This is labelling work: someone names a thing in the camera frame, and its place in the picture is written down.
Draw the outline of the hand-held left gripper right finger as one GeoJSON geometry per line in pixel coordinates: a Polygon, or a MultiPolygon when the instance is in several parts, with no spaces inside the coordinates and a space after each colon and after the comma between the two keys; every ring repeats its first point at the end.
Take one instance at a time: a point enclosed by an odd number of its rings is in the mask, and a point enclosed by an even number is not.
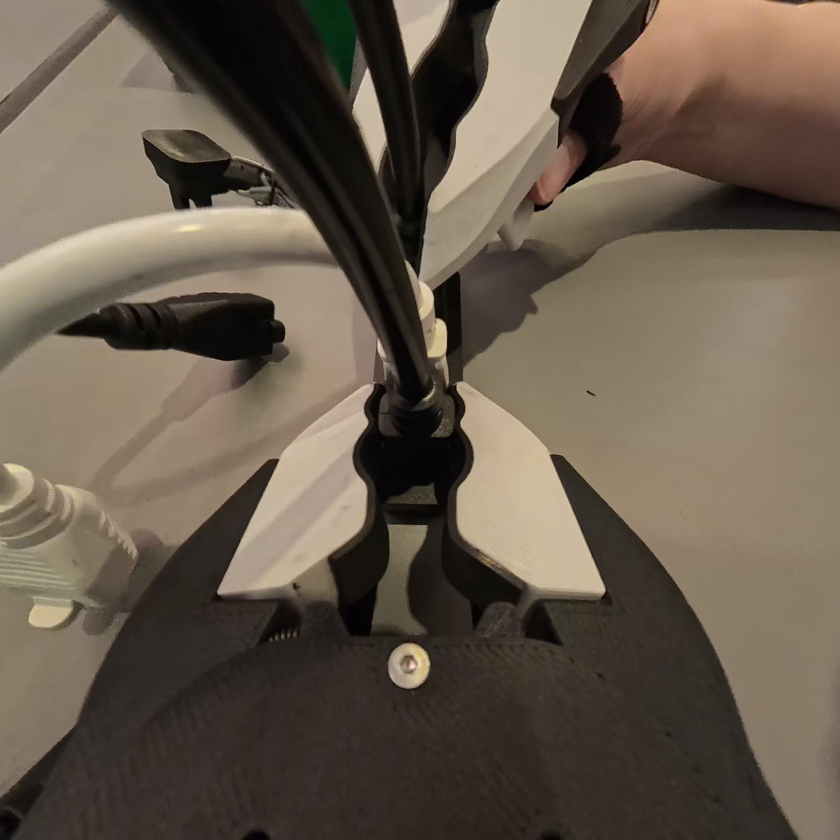
{"type": "Polygon", "coordinates": [[[465,465],[448,494],[445,574],[475,606],[599,601],[606,586],[543,442],[464,382],[465,465]]]}

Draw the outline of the white warning tag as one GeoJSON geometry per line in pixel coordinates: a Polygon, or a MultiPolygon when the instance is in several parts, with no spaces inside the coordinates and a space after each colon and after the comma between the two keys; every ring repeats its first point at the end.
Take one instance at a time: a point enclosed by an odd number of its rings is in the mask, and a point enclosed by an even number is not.
{"type": "Polygon", "coordinates": [[[234,156],[231,158],[224,178],[230,192],[236,192],[257,205],[298,207],[275,173],[263,164],[234,156]]]}

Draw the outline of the black power strip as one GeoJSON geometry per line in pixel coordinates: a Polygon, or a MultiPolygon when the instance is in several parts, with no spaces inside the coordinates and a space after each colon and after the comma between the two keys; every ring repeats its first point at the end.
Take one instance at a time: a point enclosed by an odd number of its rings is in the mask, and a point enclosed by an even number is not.
{"type": "MultiPolygon", "coordinates": [[[[415,299],[427,357],[438,382],[447,389],[463,376],[461,278],[458,272],[435,289],[416,284],[415,299]]],[[[450,444],[455,428],[455,404],[443,399],[438,426],[430,437],[406,437],[394,426],[389,399],[383,395],[377,417],[381,436],[381,466],[376,479],[382,504],[407,516],[446,508],[451,485],[450,444]]]]}

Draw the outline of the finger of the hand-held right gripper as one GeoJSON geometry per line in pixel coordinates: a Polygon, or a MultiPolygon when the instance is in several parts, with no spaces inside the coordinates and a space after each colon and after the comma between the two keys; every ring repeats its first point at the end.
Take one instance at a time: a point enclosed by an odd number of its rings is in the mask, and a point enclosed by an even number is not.
{"type": "Polygon", "coordinates": [[[479,89],[427,205],[420,281],[434,289],[496,238],[518,249],[529,193],[559,143],[558,81],[588,1],[501,1],[478,26],[479,89]]]}
{"type": "MultiPolygon", "coordinates": [[[[459,23],[455,2],[396,2],[395,16],[412,79],[426,197],[459,196],[459,23]]],[[[385,121],[370,69],[353,115],[387,197],[396,197],[385,121]]]]}

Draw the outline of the person's right hand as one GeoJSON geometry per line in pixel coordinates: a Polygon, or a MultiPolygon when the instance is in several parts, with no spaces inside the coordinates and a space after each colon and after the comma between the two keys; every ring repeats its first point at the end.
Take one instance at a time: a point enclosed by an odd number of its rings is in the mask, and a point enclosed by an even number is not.
{"type": "Polygon", "coordinates": [[[782,11],[770,2],[662,2],[647,32],[588,85],[528,198],[550,205],[614,161],[783,194],[784,168],[762,145],[759,121],[782,11]]]}

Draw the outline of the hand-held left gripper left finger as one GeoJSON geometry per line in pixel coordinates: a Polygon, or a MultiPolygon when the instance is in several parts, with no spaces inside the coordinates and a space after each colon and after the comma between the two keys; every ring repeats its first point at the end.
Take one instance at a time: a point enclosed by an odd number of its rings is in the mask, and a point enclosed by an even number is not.
{"type": "Polygon", "coordinates": [[[363,385],[282,452],[217,588],[220,598],[349,607],[375,590],[389,539],[361,456],[381,392],[363,385]]]}

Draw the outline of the green plastic bin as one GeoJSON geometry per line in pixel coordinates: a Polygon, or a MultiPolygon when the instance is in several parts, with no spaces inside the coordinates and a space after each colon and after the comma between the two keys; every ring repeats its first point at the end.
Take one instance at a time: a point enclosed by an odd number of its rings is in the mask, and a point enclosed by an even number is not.
{"type": "Polygon", "coordinates": [[[348,1],[301,1],[346,91],[351,90],[356,30],[348,1]]]}

